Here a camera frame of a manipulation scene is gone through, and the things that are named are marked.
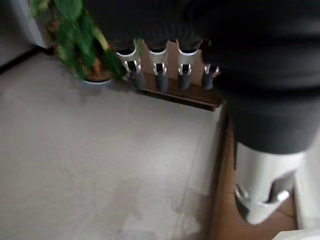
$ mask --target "wooden base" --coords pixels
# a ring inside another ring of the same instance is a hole
[[[178,88],[178,80],[170,78],[167,92],[159,92],[156,88],[155,76],[153,74],[145,72],[144,78],[144,91],[153,94],[205,105],[211,107],[212,109],[218,108],[222,103],[222,98],[218,96],[214,90],[205,90],[203,87],[191,83],[187,90],[182,91]]]

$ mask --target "brown cardboard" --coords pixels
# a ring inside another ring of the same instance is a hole
[[[169,41],[168,43],[168,68],[167,76],[171,79],[178,79],[178,47],[175,42]],[[150,62],[148,48],[143,44],[143,53],[141,54],[142,70],[145,73],[154,74],[152,64]],[[201,78],[204,71],[204,63],[201,58],[201,50],[198,51],[194,65],[192,66],[192,72],[190,81],[192,84],[201,86]]]

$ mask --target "potted plant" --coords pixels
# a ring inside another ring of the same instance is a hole
[[[34,17],[47,12],[53,47],[63,64],[82,80],[103,84],[120,79],[125,70],[110,49],[83,0],[32,0]]]

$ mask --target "green leaf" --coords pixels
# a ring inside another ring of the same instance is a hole
[[[98,27],[95,27],[93,30],[94,37],[98,40],[103,50],[107,51],[109,49],[109,44],[107,43],[107,40],[104,36],[104,34],[101,32],[101,30]]]
[[[103,56],[101,57],[101,61],[112,73],[115,79],[120,79],[123,76],[123,73],[121,71],[123,67],[122,63],[113,51],[111,51],[110,49],[105,51]]]
[[[77,43],[82,52],[87,55],[93,50],[93,20],[87,14],[79,19],[79,31],[77,33]]]
[[[72,67],[73,67],[73,70],[77,73],[77,75],[81,79],[86,79],[86,75],[85,75],[84,69],[82,68],[81,62],[77,57],[75,59],[73,59]]]
[[[143,56],[144,55],[144,47],[143,47],[143,44],[144,44],[144,41],[143,39],[141,38],[138,38],[136,41],[135,41],[135,47],[139,53],[140,56]]]
[[[76,21],[84,9],[83,0],[55,0],[55,5],[61,15],[71,22]]]
[[[50,0],[32,0],[31,2],[31,14],[32,16],[38,16],[49,8]]]
[[[73,24],[66,19],[61,20],[59,28],[55,33],[55,39],[59,44],[73,42],[77,37],[77,24]]]
[[[57,47],[57,53],[63,64],[71,71],[75,71],[77,75],[85,79],[85,72],[81,65],[81,62],[76,55],[74,45],[72,42],[65,42],[64,45],[59,45]]]
[[[92,51],[90,51],[89,53],[81,52],[80,56],[81,56],[82,64],[86,68],[91,69],[95,60],[96,60],[96,53],[95,53],[94,49]]]

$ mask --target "floor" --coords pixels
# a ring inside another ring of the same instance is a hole
[[[92,87],[39,53],[0,76],[0,239],[205,240],[220,111]]]

